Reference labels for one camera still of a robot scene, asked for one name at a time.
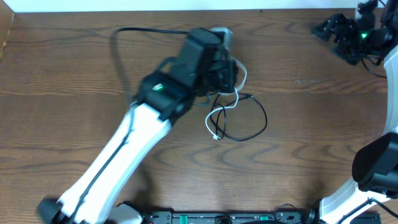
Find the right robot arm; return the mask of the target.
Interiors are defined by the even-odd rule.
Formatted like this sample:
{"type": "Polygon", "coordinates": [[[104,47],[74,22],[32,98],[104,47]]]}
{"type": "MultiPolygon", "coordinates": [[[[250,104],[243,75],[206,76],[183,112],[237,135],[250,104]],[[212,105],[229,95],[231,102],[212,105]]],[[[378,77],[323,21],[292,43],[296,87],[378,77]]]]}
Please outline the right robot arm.
{"type": "Polygon", "coordinates": [[[374,205],[397,199],[397,0],[383,2],[380,28],[373,13],[379,0],[358,1],[355,17],[334,14],[312,30],[324,41],[334,36],[334,53],[350,65],[369,60],[382,65],[387,80],[387,116],[382,136],[360,149],[352,174],[335,193],[318,200],[302,223],[380,223],[374,205]]]}

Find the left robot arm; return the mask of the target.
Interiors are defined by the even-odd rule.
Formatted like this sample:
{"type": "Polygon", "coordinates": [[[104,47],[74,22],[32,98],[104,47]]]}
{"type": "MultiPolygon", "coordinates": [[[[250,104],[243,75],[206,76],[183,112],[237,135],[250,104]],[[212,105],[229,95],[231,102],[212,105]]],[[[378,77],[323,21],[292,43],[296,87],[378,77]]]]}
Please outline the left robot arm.
{"type": "Polygon", "coordinates": [[[235,94],[238,63],[230,55],[232,32],[194,28],[180,53],[144,77],[115,134],[83,176],[60,198],[38,208],[44,223],[142,223],[127,203],[115,201],[146,154],[185,115],[198,97],[235,94]]]}

